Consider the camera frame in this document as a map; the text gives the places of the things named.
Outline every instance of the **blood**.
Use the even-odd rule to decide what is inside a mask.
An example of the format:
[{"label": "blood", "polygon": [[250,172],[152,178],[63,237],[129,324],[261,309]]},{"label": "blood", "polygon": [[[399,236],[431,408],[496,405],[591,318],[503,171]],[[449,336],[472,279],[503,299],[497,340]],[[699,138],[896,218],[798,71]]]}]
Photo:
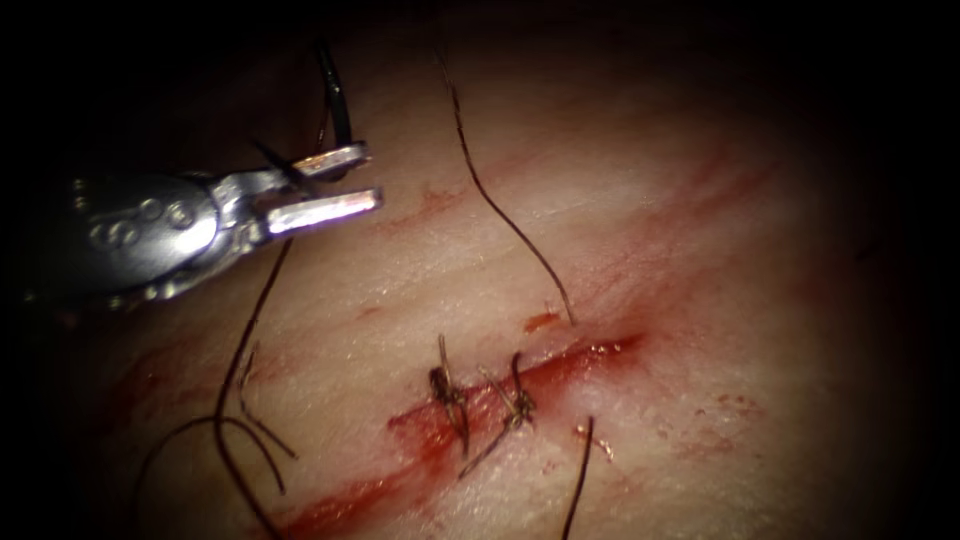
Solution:
[{"label": "blood", "polygon": [[[538,414],[556,413],[562,407],[565,389],[571,385],[591,377],[622,377],[625,370],[634,369],[639,358],[636,352],[644,342],[643,334],[575,342],[522,370],[520,382],[536,401]],[[509,359],[498,367],[503,372],[499,384],[513,395]],[[489,383],[463,392],[470,411],[471,438],[475,444],[484,445],[503,428],[507,410]],[[402,467],[346,483],[308,504],[292,520],[280,516],[279,522],[286,521],[282,529],[289,530],[294,538],[356,532],[407,512],[426,511],[445,488],[457,481],[463,466],[458,459],[460,439],[439,403],[413,407],[388,419],[385,427],[391,439],[388,444],[393,445],[391,454],[397,463],[404,464]]]},{"label": "blood", "polygon": [[541,313],[539,315],[534,315],[526,320],[523,324],[523,333],[532,334],[543,328],[544,326],[560,320],[560,315],[556,313]]}]

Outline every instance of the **skin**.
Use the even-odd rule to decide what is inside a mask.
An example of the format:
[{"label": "skin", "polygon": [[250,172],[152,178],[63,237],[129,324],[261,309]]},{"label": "skin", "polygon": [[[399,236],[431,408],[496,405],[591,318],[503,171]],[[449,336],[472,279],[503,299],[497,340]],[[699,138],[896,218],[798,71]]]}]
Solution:
[{"label": "skin", "polygon": [[[682,315],[651,317],[675,317],[689,341],[671,354],[716,362],[660,401],[611,397],[623,392],[612,387],[566,404],[597,415],[614,451],[610,463],[594,452],[573,538],[894,531],[908,510],[899,494],[916,485],[926,450],[926,373],[912,361],[923,352],[923,305],[904,264],[902,210],[860,151],[862,134],[738,41],[752,29],[744,20],[507,9],[445,9],[451,76],[481,180],[558,274],[573,276],[574,308],[601,321],[609,307],[584,285],[605,235],[651,244],[670,235],[669,249],[649,252],[663,264],[641,265],[658,287],[669,283],[658,271],[687,280],[713,269],[677,300]],[[249,441],[228,436],[280,523],[329,486],[389,469],[371,441],[386,419],[428,400],[437,334],[453,378],[476,385],[477,363],[506,375],[513,352],[565,324],[524,331],[530,317],[562,314],[559,295],[469,183],[433,19],[398,11],[341,14],[350,30],[328,36],[355,135],[374,155],[343,189],[384,186],[387,205],[297,238],[254,335],[248,404],[300,454],[276,453],[285,497]],[[103,110],[112,129],[70,143],[62,167],[95,170],[117,156],[130,168],[262,166],[251,136],[282,155],[309,154],[322,112],[313,36],[269,35],[197,61],[207,69],[160,91],[134,91]],[[681,212],[674,229],[626,223],[688,203],[678,185],[694,186],[706,216]],[[712,190],[729,195],[716,202],[722,211],[706,209]],[[150,446],[213,410],[278,248],[174,301],[81,318],[44,350],[52,431],[104,534],[129,537],[128,494]],[[701,409],[710,420],[684,420]],[[431,515],[402,512],[336,537],[557,538],[582,441],[551,425],[508,437],[469,483],[444,488]],[[548,466],[569,474],[545,475]],[[261,534],[207,429],[165,450],[140,505],[143,538]]]}]

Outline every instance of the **black suture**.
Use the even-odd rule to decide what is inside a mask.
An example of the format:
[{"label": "black suture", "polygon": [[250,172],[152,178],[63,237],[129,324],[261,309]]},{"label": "black suture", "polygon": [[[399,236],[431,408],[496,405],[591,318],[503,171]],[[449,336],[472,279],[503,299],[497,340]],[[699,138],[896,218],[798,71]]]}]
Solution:
[{"label": "black suture", "polygon": [[240,362],[243,359],[243,353],[247,349],[247,344],[250,342],[250,336],[253,335],[253,330],[257,326],[257,317],[259,317],[260,313],[263,311],[263,306],[266,304],[267,298],[270,296],[270,291],[273,290],[273,285],[277,281],[277,276],[280,275],[280,269],[283,267],[283,262],[286,260],[287,254],[290,252],[290,245],[292,243],[292,238],[283,243],[283,246],[280,249],[280,254],[277,256],[277,260],[274,262],[273,268],[270,271],[270,275],[267,277],[267,281],[264,284],[263,289],[260,291],[260,296],[257,298],[257,302],[254,305],[251,317],[243,329],[243,334],[240,336],[240,342],[237,344],[237,349],[233,354],[233,359],[230,361],[230,367],[227,369],[227,374],[223,378],[223,384],[220,387],[220,395],[217,396],[217,406],[213,413],[213,434],[217,443],[217,452],[220,454],[220,458],[223,460],[223,464],[227,468],[227,472],[230,473],[230,477],[233,479],[234,484],[240,491],[240,495],[243,496],[244,501],[246,501],[250,511],[253,512],[253,514],[257,517],[257,520],[274,540],[284,540],[283,534],[279,531],[279,529],[277,529],[277,526],[274,525],[273,521],[263,510],[263,507],[260,506],[260,502],[257,500],[256,495],[254,495],[253,490],[250,489],[250,485],[247,483],[246,478],[244,478],[243,473],[240,471],[240,467],[230,454],[230,450],[227,449],[227,443],[223,437],[223,419],[224,409],[227,406],[227,395],[230,393],[230,387],[233,385],[233,378],[236,376],[237,369],[240,367]]},{"label": "black suture", "polygon": [[476,186],[477,191],[480,192],[480,196],[483,197],[483,200],[487,202],[487,205],[493,209],[494,212],[504,223],[510,227],[513,232],[517,235],[518,238],[527,246],[527,249],[540,261],[540,265],[544,270],[547,271],[547,274],[550,275],[550,279],[553,280],[554,285],[557,287],[557,290],[560,292],[560,297],[563,299],[563,307],[567,311],[567,318],[570,320],[571,326],[576,326],[577,320],[573,316],[573,309],[570,306],[570,298],[567,296],[567,290],[564,288],[563,283],[560,281],[560,277],[557,276],[557,273],[554,272],[553,267],[550,266],[550,263],[547,262],[546,257],[540,253],[540,250],[537,249],[533,242],[527,238],[527,235],[520,230],[520,227],[517,226],[507,215],[497,206],[497,203],[493,202],[493,199],[490,198],[490,195],[487,194],[487,190],[483,187],[483,184],[480,183],[480,177],[477,175],[477,170],[473,165],[473,158],[470,156],[470,150],[467,147],[466,135],[463,131],[463,115],[460,112],[460,98],[457,96],[457,87],[453,83],[453,79],[450,78],[450,73],[447,70],[447,59],[446,55],[440,50],[440,47],[435,49],[437,55],[437,61],[440,64],[440,69],[443,71],[444,82],[447,86],[447,90],[450,92],[450,97],[453,101],[453,116],[457,123],[457,135],[460,138],[460,150],[463,152],[464,161],[467,164],[467,169],[470,170],[470,178],[473,180],[473,185]]},{"label": "black suture", "polygon": [[[196,427],[200,424],[206,422],[213,422],[213,416],[202,416],[200,418],[194,418],[193,420],[178,426],[169,433],[167,433],[162,439],[160,439],[157,444],[150,449],[150,452],[147,454],[147,457],[143,460],[143,463],[140,465],[140,471],[137,474],[137,479],[133,484],[133,497],[132,497],[132,521],[134,527],[139,526],[140,516],[139,516],[139,501],[140,501],[140,491],[143,489],[143,483],[146,480],[147,472],[150,470],[150,466],[156,461],[157,456],[160,455],[160,452],[166,447],[167,443],[173,440],[177,435],[184,433],[190,428]],[[227,424],[237,426],[244,433],[246,433],[257,445],[257,448],[260,449],[260,453],[263,454],[263,457],[267,460],[267,464],[270,466],[270,471],[273,473],[274,479],[277,481],[277,489],[280,491],[280,494],[283,495],[287,492],[287,488],[283,483],[283,477],[280,475],[280,470],[277,468],[276,461],[274,461],[273,456],[270,455],[270,450],[263,444],[263,441],[257,437],[257,434],[253,432],[246,424],[242,421],[232,417],[226,416],[223,421]]]},{"label": "black suture", "polygon": [[570,510],[567,512],[567,520],[563,524],[561,540],[567,540],[570,537],[570,528],[573,526],[573,515],[577,512],[580,494],[583,493],[583,483],[587,479],[587,465],[590,463],[590,447],[593,446],[593,423],[594,418],[590,416],[587,421],[587,442],[583,445],[583,460],[580,462],[580,474],[577,477],[577,487],[573,490],[573,500],[570,502]]},{"label": "black suture", "polygon": [[300,456],[297,455],[293,449],[290,448],[276,433],[273,432],[270,428],[266,426],[259,418],[253,415],[250,412],[250,409],[247,407],[247,401],[243,398],[243,388],[247,385],[247,379],[250,378],[250,371],[253,368],[253,358],[256,356],[257,352],[260,350],[259,343],[255,343],[251,347],[250,355],[247,357],[247,366],[243,370],[243,375],[237,379],[237,398],[240,401],[240,412],[247,417],[247,420],[254,425],[261,433],[267,436],[274,444],[280,447],[281,450],[291,459],[300,459]]}]

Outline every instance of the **stitch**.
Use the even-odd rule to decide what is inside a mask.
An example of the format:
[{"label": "stitch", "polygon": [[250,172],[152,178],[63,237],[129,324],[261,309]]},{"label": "stitch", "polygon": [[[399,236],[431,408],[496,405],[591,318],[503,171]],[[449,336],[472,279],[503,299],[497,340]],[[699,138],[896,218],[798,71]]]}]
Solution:
[{"label": "stitch", "polygon": [[483,366],[477,366],[477,370],[483,374],[484,377],[490,384],[493,385],[494,390],[500,394],[500,399],[503,400],[503,404],[510,411],[510,414],[503,419],[503,429],[500,433],[493,439],[486,448],[483,449],[480,454],[473,458],[470,463],[467,463],[466,467],[460,471],[460,474],[457,476],[458,479],[463,479],[467,474],[470,473],[473,469],[480,464],[481,461],[486,459],[497,446],[503,441],[508,433],[520,429],[524,421],[533,422],[533,417],[531,413],[537,408],[536,403],[534,403],[533,398],[530,397],[530,394],[527,393],[520,386],[520,372],[517,369],[518,362],[520,361],[520,353],[513,355],[513,360],[510,361],[510,370],[513,372],[513,384],[517,390],[517,397],[514,401],[510,401],[510,398],[507,396],[506,391],[500,386],[500,384],[490,376],[490,373]]},{"label": "stitch", "polygon": [[[440,367],[430,370],[430,387],[433,389],[433,398],[443,405],[447,413],[447,419],[453,430],[463,441],[463,459],[467,459],[470,453],[470,423],[467,419],[467,399],[460,388],[453,385],[450,379],[450,364],[447,361],[447,345],[440,334],[437,337],[440,347]],[[454,413],[454,407],[460,411],[460,416]]]}]

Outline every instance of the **bloody incision line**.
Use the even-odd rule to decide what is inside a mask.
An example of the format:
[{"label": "bloody incision line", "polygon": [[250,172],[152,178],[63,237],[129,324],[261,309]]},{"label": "bloody incision line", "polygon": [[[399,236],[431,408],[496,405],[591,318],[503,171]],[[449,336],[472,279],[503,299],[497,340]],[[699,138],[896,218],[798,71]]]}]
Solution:
[{"label": "bloody incision line", "polygon": [[[475,439],[481,440],[492,436],[494,442],[485,447],[491,449],[513,431],[505,427],[506,423],[521,418],[529,420],[530,410],[527,410],[528,416],[511,412],[505,422],[505,402],[496,389],[521,380],[525,399],[536,400],[538,425],[547,429],[552,428],[544,422],[566,426],[558,432],[569,439],[575,416],[571,415],[566,403],[567,393],[576,391],[585,382],[622,379],[637,368],[638,353],[644,345],[642,335],[619,340],[575,340],[523,371],[511,369],[509,374],[498,379],[463,388],[467,407],[472,411],[471,433]],[[375,441],[375,444],[383,446],[390,459],[403,463],[402,466],[385,474],[357,478],[333,490],[324,490],[325,495],[296,512],[278,515],[277,520],[297,538],[356,533],[408,512],[429,511],[465,474],[460,469],[460,460],[451,453],[459,436],[443,407],[432,398],[389,418],[385,428],[387,439]],[[496,456],[492,453],[487,459],[496,459]],[[530,467],[536,469],[539,464],[530,463]],[[474,474],[480,469],[482,467],[474,470]]]}]

